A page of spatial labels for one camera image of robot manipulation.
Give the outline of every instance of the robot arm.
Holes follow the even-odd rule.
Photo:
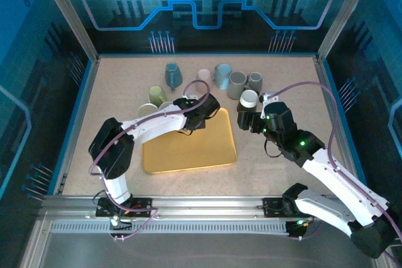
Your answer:
[[[343,203],[320,196],[307,186],[297,183],[283,194],[286,214],[302,212],[318,217],[350,236],[357,248],[366,255],[379,257],[396,234],[377,205],[400,224],[398,217],[402,216],[401,202],[398,200],[390,205],[385,198],[350,174],[335,158],[337,167],[334,168],[324,143],[311,132],[297,128],[285,103],[277,100],[268,102],[267,99],[264,95],[260,99],[264,104],[264,114],[239,112],[239,127],[243,130],[251,129],[253,133],[263,133],[277,145],[286,159],[318,178]],[[375,202],[366,198],[363,192]]]
[[[176,99],[172,105],[162,111],[140,119],[118,122],[115,118],[111,118],[105,121],[89,148],[93,160],[114,137],[132,125],[136,125],[107,150],[97,165],[104,175],[106,188],[116,203],[124,204],[131,197],[126,183],[126,171],[130,166],[134,146],[140,146],[167,132],[195,131],[205,128],[205,120],[220,108],[213,95],[209,94],[200,107],[188,112],[180,112],[194,107],[200,100]]]

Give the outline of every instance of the gray mug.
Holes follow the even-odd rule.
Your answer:
[[[247,87],[258,94],[263,89],[263,76],[259,72],[252,72],[248,76]]]
[[[232,100],[239,100],[246,88],[247,76],[242,72],[232,72],[229,76],[227,96]]]

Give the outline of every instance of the black cable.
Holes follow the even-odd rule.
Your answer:
[[[275,209],[275,208],[268,207],[266,205],[257,205],[257,208],[259,210],[264,210],[265,208],[267,208],[267,209],[272,210],[274,212],[282,212],[285,209],[284,206],[282,208]]]
[[[207,121],[207,120],[213,118],[215,115],[217,115],[219,109],[220,109],[220,108],[218,108],[217,110],[215,110],[215,113],[213,114],[213,116],[208,116],[208,117],[205,118],[205,120]]]
[[[267,152],[267,150],[266,150],[266,144],[268,143],[268,137],[265,139],[265,142],[264,142],[264,150],[265,150],[265,154],[267,154],[268,155],[268,157],[270,157],[270,158],[278,158],[279,156],[281,156],[282,155],[282,152],[280,152],[280,154],[279,155],[275,155],[275,156],[272,156],[272,155],[269,155],[268,154],[268,152]]]
[[[194,131],[190,131],[189,134],[185,134],[184,132],[177,131],[177,133],[184,134],[184,135],[186,135],[186,136],[190,136],[191,134],[193,134],[193,132],[194,132]]]
[[[96,199],[96,197],[98,197],[101,193],[106,193],[106,192],[105,192],[105,190],[98,191],[98,192],[96,193],[96,195],[92,198],[92,203],[93,203],[94,205],[97,205],[97,204],[95,203],[95,199]]]

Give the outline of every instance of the cup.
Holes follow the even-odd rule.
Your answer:
[[[182,72],[177,63],[171,62],[166,64],[165,82],[171,88],[171,91],[175,91],[183,83]]]
[[[157,106],[155,106],[154,104],[151,103],[147,103],[142,105],[140,108],[138,108],[138,118],[142,118],[144,116],[150,115],[152,113],[155,113],[158,111]]]
[[[159,106],[158,111],[161,111],[161,110],[167,108],[167,107],[170,106],[171,104],[173,104],[173,102],[164,102],[162,105]]]
[[[206,82],[209,86],[209,90],[212,90],[212,84],[213,84],[213,80],[212,80],[212,75],[211,72],[207,69],[201,69],[198,71],[197,74],[197,80],[203,80],[204,82]],[[205,86],[204,83],[195,83],[195,89],[196,91],[201,94],[204,95],[207,93],[207,87]]]
[[[220,64],[215,67],[215,85],[219,89],[226,90],[229,86],[229,76],[232,72],[232,67],[229,64]]]
[[[242,72],[232,72],[229,76],[229,86],[227,88],[227,96],[232,100],[240,99],[241,94],[246,86],[247,77]]]
[[[257,109],[257,104],[258,104],[257,92],[251,89],[245,90],[240,96],[240,100],[237,105],[237,111],[255,112]]]
[[[263,76],[259,72],[250,73],[247,86],[259,94],[263,89]]]
[[[166,92],[159,86],[152,86],[149,89],[149,102],[159,107],[162,103],[168,100]]]

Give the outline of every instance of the light green cup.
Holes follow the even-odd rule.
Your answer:
[[[149,90],[149,102],[159,107],[166,102],[168,97],[166,92],[159,86],[152,86]]]

